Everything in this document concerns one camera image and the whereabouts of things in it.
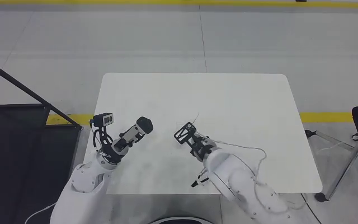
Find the metal pole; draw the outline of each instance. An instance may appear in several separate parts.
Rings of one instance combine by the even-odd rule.
[[[34,93],[31,89],[27,88],[25,85],[23,85],[21,82],[19,82],[18,80],[16,80],[15,78],[13,78],[12,76],[10,76],[8,73],[6,73],[4,70],[0,69],[0,76],[2,76],[4,79],[8,80],[10,83],[14,84],[16,87],[18,87],[20,90],[24,91],[25,93],[29,94],[30,96],[32,96],[34,99],[36,99],[38,102],[44,104],[45,106],[48,106],[49,108],[51,108],[51,110],[53,110],[53,112],[57,113],[58,115],[60,115],[61,117],[63,117],[64,119],[66,119],[68,122],[70,122],[71,124],[75,125],[76,127],[81,127],[79,124],[77,124],[74,120],[72,120],[69,116],[65,115],[64,113],[62,113],[59,109],[55,108],[54,106],[52,106],[52,104],[50,104],[49,102],[47,102],[46,100],[44,100],[41,96],[37,95],[36,93]]]
[[[352,164],[355,162],[355,160],[358,157],[358,144],[356,145],[356,147],[354,148],[354,150],[351,152],[349,159],[347,160],[346,164],[344,165],[344,167],[342,168],[342,170],[338,173],[338,176],[336,177],[336,179],[334,180],[334,182],[332,183],[332,185],[329,187],[329,190],[326,193],[326,199],[330,200],[332,195],[335,193],[335,191],[337,190],[337,187],[339,186],[340,182],[342,181],[342,179],[345,177],[345,175],[347,174],[347,172],[349,171],[349,168],[352,166]]]

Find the metal stand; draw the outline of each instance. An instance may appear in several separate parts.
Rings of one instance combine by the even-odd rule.
[[[311,136],[320,136],[321,138],[333,143],[333,144],[338,144],[338,146],[340,146],[341,148],[344,148],[348,151],[351,152],[350,157],[348,158],[348,160],[346,161],[345,165],[342,167],[342,169],[340,170],[340,172],[338,173],[338,176],[335,178],[335,180],[333,181],[332,185],[329,187],[328,191],[326,194],[321,193],[317,193],[315,194],[315,199],[319,202],[326,202],[329,201],[333,194],[335,193],[336,189],[338,188],[340,182],[342,181],[342,179],[345,177],[345,175],[347,174],[348,170],[350,169],[350,167],[352,166],[352,164],[354,163],[354,161],[357,159],[358,157],[358,144],[356,144],[355,147],[350,146],[349,144],[343,143],[335,138],[332,138],[322,132],[319,131],[315,131],[315,132],[311,132],[310,130],[305,130],[306,132],[306,136],[307,138],[310,138]]]

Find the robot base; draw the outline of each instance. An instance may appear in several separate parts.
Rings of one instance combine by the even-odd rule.
[[[201,218],[194,217],[170,217],[151,222],[150,224],[212,224]]]

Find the black pole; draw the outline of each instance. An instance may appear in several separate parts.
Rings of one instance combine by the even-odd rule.
[[[31,89],[27,88],[25,85],[23,85],[21,82],[19,82],[18,80],[16,80],[15,78],[13,78],[12,76],[10,76],[8,73],[6,73],[4,70],[0,69],[0,76],[2,76],[4,79],[8,80],[10,83],[14,84],[16,87],[18,87],[20,90],[24,91],[25,93],[29,94],[30,96],[32,96],[35,100],[37,100],[38,102],[44,104],[45,106],[48,106],[49,108],[51,108],[51,110],[53,110],[55,113],[57,113],[58,115],[60,115],[61,117],[63,117],[64,119],[66,119],[68,122],[70,122],[71,124],[75,125],[77,128],[80,128],[81,126],[76,123],[74,120],[72,120],[69,116],[65,115],[64,113],[62,113],[59,109],[55,108],[54,106],[52,106],[52,104],[50,104],[49,102],[47,102],[46,100],[44,100],[41,96],[37,95],[36,93],[34,93]]]

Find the black fabric panel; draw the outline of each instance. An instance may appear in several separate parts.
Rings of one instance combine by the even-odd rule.
[[[23,224],[28,216],[57,201],[69,178],[79,131],[72,125],[46,126],[15,224]],[[49,223],[52,210],[53,207],[33,216],[28,224]]]
[[[0,105],[0,220],[12,223],[31,154],[48,117],[42,105]]]

